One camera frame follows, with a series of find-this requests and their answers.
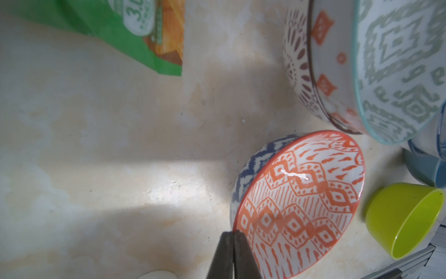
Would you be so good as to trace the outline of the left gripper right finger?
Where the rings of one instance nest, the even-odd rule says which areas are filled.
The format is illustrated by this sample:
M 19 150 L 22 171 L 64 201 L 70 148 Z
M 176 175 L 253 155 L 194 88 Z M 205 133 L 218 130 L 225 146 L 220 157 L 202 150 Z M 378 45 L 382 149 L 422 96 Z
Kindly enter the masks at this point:
M 235 279 L 262 279 L 247 237 L 239 230 L 234 232 L 233 260 Z

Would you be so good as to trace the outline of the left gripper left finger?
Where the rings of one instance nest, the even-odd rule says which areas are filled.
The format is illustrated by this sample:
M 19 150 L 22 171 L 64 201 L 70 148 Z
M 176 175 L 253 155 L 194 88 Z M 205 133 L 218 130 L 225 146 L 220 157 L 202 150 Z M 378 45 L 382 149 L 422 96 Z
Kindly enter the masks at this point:
M 206 279 L 232 279 L 233 278 L 233 232 L 223 232 Z

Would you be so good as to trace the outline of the red diamond pattern bowl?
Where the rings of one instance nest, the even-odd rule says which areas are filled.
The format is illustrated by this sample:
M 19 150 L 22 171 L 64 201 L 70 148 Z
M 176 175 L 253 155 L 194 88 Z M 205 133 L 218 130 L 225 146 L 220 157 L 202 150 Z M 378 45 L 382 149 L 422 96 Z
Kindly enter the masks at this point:
M 365 160 L 340 131 L 290 134 L 260 148 L 232 190 L 230 223 L 265 279 L 290 279 L 321 260 L 360 203 Z

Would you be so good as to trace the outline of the plain blue shallow bowl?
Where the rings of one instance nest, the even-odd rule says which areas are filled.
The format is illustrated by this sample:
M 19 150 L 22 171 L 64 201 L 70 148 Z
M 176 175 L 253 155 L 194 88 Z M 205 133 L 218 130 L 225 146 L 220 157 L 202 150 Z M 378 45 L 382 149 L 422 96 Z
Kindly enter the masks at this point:
M 412 176 L 431 187 L 446 188 L 446 162 L 432 155 L 403 150 L 403 161 Z

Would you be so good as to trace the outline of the blue floral bowl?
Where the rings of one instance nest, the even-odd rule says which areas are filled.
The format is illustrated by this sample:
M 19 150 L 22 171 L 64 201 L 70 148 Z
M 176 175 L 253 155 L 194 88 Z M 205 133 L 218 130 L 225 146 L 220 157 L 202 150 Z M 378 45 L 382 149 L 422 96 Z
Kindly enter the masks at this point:
M 446 160 L 446 104 L 439 113 L 413 139 L 408 141 L 410 150 L 420 155 L 429 154 Z

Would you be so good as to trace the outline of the brown lattice pattern bowl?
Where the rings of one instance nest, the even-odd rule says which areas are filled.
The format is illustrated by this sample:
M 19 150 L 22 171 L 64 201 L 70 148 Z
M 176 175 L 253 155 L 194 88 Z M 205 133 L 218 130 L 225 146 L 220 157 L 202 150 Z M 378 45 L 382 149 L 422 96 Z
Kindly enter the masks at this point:
M 287 77 L 299 102 L 319 120 L 338 130 L 360 135 L 329 113 L 319 94 L 310 45 L 311 1 L 289 1 L 283 33 L 283 61 Z

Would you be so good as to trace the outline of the green geometric pattern bowl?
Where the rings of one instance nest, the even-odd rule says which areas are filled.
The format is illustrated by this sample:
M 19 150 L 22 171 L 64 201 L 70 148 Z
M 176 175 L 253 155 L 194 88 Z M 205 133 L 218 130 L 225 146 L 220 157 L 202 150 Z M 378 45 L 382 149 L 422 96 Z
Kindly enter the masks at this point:
M 446 3 L 356 1 L 352 43 L 366 133 L 387 145 L 412 139 L 446 100 Z

